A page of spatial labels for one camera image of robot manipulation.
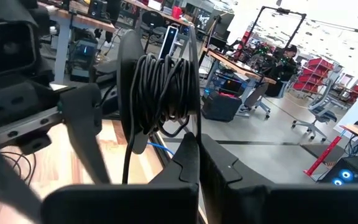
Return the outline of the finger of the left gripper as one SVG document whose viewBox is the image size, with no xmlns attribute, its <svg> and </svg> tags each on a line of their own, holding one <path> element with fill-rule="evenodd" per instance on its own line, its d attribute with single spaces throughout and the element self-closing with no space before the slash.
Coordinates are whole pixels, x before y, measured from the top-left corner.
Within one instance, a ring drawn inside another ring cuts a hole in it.
<svg viewBox="0 0 358 224">
<path fill-rule="evenodd" d="M 63 92 L 58 109 L 62 112 L 70 144 L 95 184 L 110 183 L 103 155 L 96 140 L 101 131 L 101 92 L 95 83 Z"/>
<path fill-rule="evenodd" d="M 0 154 L 0 202 L 10 205 L 35 223 L 41 222 L 41 200 Z"/>
</svg>

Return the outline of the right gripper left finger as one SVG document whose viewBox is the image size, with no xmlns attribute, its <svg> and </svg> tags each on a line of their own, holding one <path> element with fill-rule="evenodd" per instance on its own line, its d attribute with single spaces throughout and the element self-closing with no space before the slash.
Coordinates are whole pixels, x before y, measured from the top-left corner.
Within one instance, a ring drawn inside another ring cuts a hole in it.
<svg viewBox="0 0 358 224">
<path fill-rule="evenodd" d="M 200 149 L 193 133 L 185 134 L 168 166 L 154 177 L 152 187 L 199 187 Z"/>
</svg>

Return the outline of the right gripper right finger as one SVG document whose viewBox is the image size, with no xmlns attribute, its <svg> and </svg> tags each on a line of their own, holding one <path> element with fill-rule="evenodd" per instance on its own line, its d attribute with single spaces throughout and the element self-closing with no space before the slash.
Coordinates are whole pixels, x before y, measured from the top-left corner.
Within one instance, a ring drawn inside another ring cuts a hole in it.
<svg viewBox="0 0 358 224">
<path fill-rule="evenodd" d="M 272 181 L 207 134 L 201 135 L 200 182 L 209 223 L 263 223 Z"/>
</svg>

